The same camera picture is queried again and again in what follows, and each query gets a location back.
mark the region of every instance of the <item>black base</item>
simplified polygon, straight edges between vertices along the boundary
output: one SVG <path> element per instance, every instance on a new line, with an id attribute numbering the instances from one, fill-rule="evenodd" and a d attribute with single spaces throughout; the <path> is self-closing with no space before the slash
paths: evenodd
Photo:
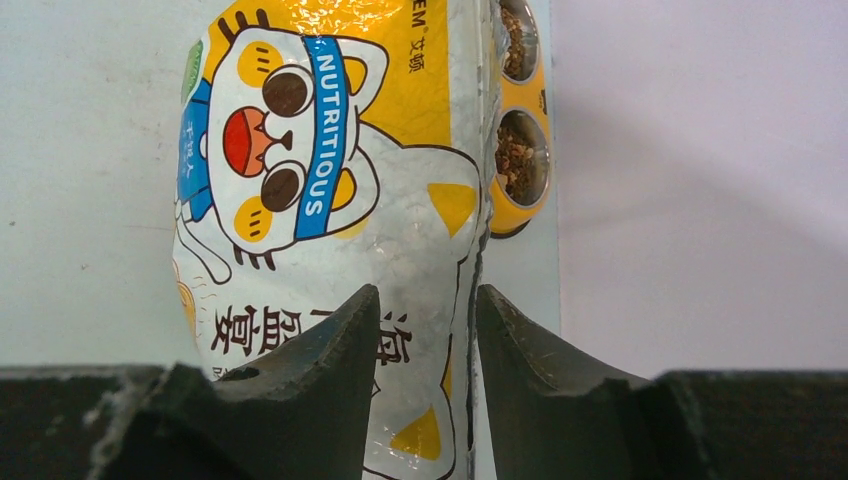
<path id="1" fill-rule="evenodd" d="M 491 285 L 476 306 L 501 480 L 848 478 L 848 372 L 646 382 L 533 323 Z"/>
<path id="2" fill-rule="evenodd" d="M 513 230 L 511 232 L 506 232 L 506 233 L 492 232 L 492 234 L 490 235 L 490 238 L 492 238 L 494 240 L 506 240 L 507 238 L 512 238 L 512 237 L 518 235 L 519 233 L 521 233 L 522 230 L 527 228 L 527 224 L 529 224 L 529 223 L 530 223 L 530 220 L 527 220 L 524 224 L 522 224 L 521 226 L 519 226 L 518 228 L 516 228 L 515 230 Z"/>

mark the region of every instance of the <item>cat eye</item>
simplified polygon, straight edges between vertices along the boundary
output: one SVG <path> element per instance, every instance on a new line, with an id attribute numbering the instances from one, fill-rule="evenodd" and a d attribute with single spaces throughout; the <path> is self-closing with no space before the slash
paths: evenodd
<path id="1" fill-rule="evenodd" d="M 295 117 L 312 103 L 312 75 L 303 67 L 287 65 L 268 76 L 262 98 L 268 110 L 280 117 Z"/>
<path id="2" fill-rule="evenodd" d="M 294 160 L 275 166 L 262 184 L 262 205 L 271 212 L 288 210 L 303 192 L 304 177 L 303 166 Z"/>

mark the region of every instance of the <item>cat ear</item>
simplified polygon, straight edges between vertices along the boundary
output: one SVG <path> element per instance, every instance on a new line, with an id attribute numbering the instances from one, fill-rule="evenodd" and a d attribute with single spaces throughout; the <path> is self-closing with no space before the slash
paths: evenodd
<path id="1" fill-rule="evenodd" d="M 380 93 L 388 70 L 389 55 L 383 47 L 364 40 L 340 38 L 337 41 L 345 58 L 345 67 L 350 65 L 354 69 L 352 74 L 348 74 L 352 89 L 351 103 L 362 113 Z"/>

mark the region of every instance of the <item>white wall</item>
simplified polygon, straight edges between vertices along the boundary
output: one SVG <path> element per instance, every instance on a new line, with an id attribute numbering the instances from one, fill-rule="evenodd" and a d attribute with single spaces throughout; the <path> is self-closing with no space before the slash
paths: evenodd
<path id="1" fill-rule="evenodd" d="M 848 368 L 848 4 L 552 2 L 563 334 Z"/>
<path id="2" fill-rule="evenodd" d="M 229 3 L 0 3 L 0 364 L 198 361 L 170 263 L 179 94 Z"/>

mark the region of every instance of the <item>cartoon cat face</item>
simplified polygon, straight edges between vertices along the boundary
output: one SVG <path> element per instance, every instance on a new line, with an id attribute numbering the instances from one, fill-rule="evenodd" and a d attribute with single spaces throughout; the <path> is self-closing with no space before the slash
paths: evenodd
<path id="1" fill-rule="evenodd" d="M 366 65 L 355 93 L 346 59 Z M 212 81 L 206 138 L 212 196 L 235 245 L 281 250 L 373 209 L 377 178 L 356 151 L 358 114 L 374 101 L 387 62 L 383 49 L 360 40 L 257 27 L 235 37 Z"/>

